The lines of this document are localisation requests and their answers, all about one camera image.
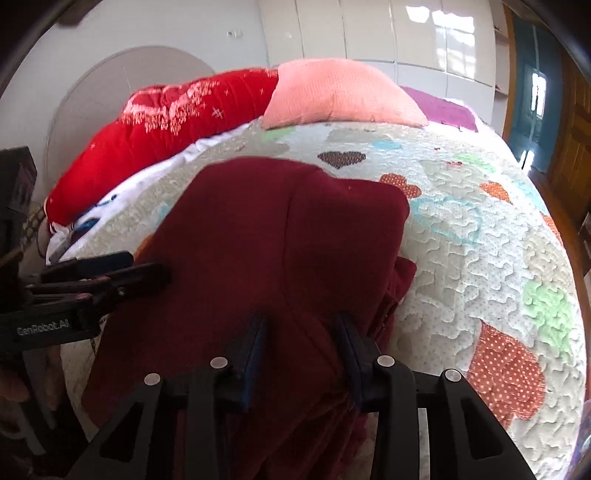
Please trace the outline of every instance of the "purple blanket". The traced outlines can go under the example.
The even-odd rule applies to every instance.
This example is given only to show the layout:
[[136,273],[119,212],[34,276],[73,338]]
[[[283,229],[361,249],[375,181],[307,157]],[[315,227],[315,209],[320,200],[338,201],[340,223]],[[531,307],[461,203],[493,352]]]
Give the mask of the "purple blanket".
[[401,89],[410,95],[430,122],[457,128],[464,127],[478,133],[474,116],[467,108],[414,88],[401,87]]

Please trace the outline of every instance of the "black device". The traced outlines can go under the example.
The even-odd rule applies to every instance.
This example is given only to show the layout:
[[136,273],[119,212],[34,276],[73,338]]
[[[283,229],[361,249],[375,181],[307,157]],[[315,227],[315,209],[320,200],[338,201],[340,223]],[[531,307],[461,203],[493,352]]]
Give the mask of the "black device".
[[38,475],[62,477],[87,441],[67,395],[55,412],[44,404],[42,348],[93,339],[104,315],[122,301],[155,294],[170,272],[157,263],[134,265],[129,252],[118,252],[63,262],[23,281],[21,258],[18,249],[0,258],[0,364],[18,374],[31,398],[14,405],[20,431],[2,430],[0,447],[30,460]]
[[[171,480],[177,412],[187,409],[177,478],[229,480],[224,415],[243,413],[261,358],[264,320],[224,357],[173,379],[149,374],[116,410],[66,480]],[[336,342],[361,412],[379,412],[371,480],[417,480],[418,408],[426,408],[433,480],[535,480],[519,450],[460,372],[414,372],[382,355],[341,315]]]
[[431,479],[535,480],[459,371],[448,369],[439,377],[412,371],[382,355],[346,315],[337,320],[336,340],[357,408],[379,412],[371,480],[418,479],[418,408],[427,410]]
[[266,322],[252,315],[224,356],[189,374],[157,373],[121,403],[66,480],[172,480],[178,411],[186,410],[186,480],[229,480],[226,415],[248,410],[264,350]]
[[28,147],[0,150],[0,257],[19,246],[36,179]]

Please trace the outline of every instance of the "quilted bedspread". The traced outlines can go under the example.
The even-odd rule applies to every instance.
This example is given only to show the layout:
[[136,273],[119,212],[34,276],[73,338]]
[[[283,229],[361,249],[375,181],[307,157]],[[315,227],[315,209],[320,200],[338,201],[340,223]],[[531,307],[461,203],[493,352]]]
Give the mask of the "quilted bedspread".
[[[397,309],[388,353],[430,374],[460,370],[537,478],[563,478],[586,371],[573,274],[533,184],[514,158],[488,144],[400,125],[337,122],[261,131],[255,121],[147,188],[90,231],[76,256],[136,250],[204,165],[240,155],[305,161],[335,176],[402,189],[411,214],[401,255],[418,270]],[[78,343],[64,346],[63,357],[79,406],[92,352]],[[368,423],[368,441],[344,478],[368,478],[375,425],[375,419]],[[421,428],[421,476],[428,478],[425,415]]]

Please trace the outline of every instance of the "red blanket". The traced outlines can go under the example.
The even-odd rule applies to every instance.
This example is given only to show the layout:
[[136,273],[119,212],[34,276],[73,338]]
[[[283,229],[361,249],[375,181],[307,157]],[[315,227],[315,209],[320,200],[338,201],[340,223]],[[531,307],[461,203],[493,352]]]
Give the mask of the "red blanket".
[[309,164],[246,157],[206,167],[138,259],[169,265],[172,285],[108,321],[83,396],[90,417],[101,425],[147,373],[172,376],[222,354],[260,310],[267,350],[232,438],[234,478],[335,478],[364,432],[333,319],[349,312],[363,335],[388,343],[415,273],[398,257],[408,212],[393,185]]
[[134,93],[121,117],[95,135],[49,194],[49,224],[70,224],[140,170],[258,118],[277,78],[276,70],[235,70]]

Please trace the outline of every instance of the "maroon sweater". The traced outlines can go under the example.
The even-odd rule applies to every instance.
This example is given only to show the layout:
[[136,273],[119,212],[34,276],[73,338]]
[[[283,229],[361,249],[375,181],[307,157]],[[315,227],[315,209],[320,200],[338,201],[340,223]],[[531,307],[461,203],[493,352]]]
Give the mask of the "maroon sweater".
[[335,478],[364,419],[348,400],[332,324],[346,311],[387,345],[415,273],[398,256],[408,211],[395,186],[309,164],[247,157],[204,168],[138,259],[170,266],[172,285],[109,319],[83,397],[90,417],[103,424],[147,373],[170,377],[223,354],[260,310],[269,335],[232,438],[234,478]]

